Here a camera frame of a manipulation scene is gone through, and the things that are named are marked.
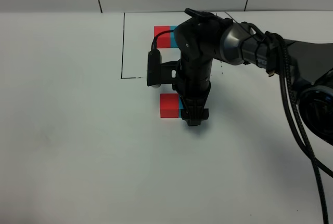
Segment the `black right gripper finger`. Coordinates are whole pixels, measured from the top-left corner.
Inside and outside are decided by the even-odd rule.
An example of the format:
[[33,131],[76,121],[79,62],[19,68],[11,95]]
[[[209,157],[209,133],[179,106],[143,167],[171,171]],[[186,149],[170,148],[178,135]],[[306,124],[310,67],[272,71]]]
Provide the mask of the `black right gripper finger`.
[[209,117],[209,109],[192,110],[181,109],[181,118],[188,126],[199,126],[202,121],[207,120]]

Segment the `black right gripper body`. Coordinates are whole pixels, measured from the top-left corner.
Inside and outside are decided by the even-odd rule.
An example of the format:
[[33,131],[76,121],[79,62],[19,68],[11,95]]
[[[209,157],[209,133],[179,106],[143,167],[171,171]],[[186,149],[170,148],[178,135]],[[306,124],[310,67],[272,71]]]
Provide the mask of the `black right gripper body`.
[[172,87],[181,97],[186,110],[204,108],[210,88],[212,59],[186,61],[181,58],[176,64],[176,78]]

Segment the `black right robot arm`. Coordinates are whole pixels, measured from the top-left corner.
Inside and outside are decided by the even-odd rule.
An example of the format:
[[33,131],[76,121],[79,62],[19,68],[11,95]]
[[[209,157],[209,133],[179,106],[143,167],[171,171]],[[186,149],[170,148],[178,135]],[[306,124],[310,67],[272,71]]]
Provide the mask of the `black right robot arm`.
[[291,91],[304,124],[332,143],[332,44],[278,38],[254,24],[210,12],[187,8],[185,13],[189,19],[174,30],[181,52],[174,88],[185,101],[207,98],[213,59],[230,65],[254,64],[271,76],[283,73],[283,54],[287,54]]

